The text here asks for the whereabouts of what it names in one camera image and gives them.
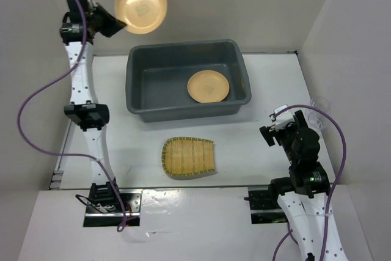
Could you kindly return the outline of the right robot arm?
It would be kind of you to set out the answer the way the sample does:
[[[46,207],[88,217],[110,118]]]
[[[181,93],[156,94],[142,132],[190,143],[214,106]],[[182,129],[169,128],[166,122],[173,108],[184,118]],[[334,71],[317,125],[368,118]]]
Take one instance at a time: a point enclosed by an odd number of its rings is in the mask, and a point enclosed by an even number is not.
[[[331,205],[336,184],[318,160],[320,137],[307,125],[302,107],[294,108],[276,108],[273,124],[260,128],[268,145],[280,145],[290,162],[288,177],[271,180],[269,204],[283,210],[287,235],[296,240],[302,260],[347,260]]]

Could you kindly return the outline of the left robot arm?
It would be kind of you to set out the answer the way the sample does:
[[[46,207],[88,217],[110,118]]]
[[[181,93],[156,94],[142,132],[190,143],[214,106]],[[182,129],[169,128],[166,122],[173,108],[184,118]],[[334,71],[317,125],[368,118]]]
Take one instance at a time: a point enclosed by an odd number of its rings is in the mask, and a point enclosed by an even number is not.
[[[71,99],[65,115],[86,139],[92,165],[92,184],[86,204],[99,213],[113,212],[122,204],[106,143],[109,108],[98,101],[93,85],[93,39],[95,34],[110,38],[126,24],[92,0],[67,0],[68,12],[59,30],[70,61]]]

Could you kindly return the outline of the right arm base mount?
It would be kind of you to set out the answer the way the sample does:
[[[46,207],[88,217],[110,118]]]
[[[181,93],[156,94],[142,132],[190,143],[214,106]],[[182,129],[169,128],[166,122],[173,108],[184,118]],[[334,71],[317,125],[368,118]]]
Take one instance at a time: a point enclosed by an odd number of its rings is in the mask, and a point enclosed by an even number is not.
[[[272,201],[267,186],[248,187],[244,200],[249,204],[251,224],[287,223],[287,217]]]

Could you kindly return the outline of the woven bamboo tray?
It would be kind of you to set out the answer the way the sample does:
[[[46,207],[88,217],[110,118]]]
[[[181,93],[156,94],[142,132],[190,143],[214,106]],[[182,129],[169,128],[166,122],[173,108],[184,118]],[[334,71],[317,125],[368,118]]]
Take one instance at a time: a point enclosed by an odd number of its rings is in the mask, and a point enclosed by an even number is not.
[[[203,177],[216,172],[214,142],[192,137],[173,137],[162,148],[163,171],[172,178]]]

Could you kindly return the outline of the yellow bear plate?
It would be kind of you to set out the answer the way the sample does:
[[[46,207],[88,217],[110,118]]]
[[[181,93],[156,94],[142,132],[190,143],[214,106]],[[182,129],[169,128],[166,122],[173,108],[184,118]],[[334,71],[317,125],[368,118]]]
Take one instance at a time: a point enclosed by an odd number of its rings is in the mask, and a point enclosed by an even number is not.
[[[115,0],[115,17],[132,34],[148,34],[157,29],[167,13],[167,0]]]
[[[230,85],[223,74],[214,70],[202,70],[190,77],[187,90],[198,103],[215,103],[226,98]]]

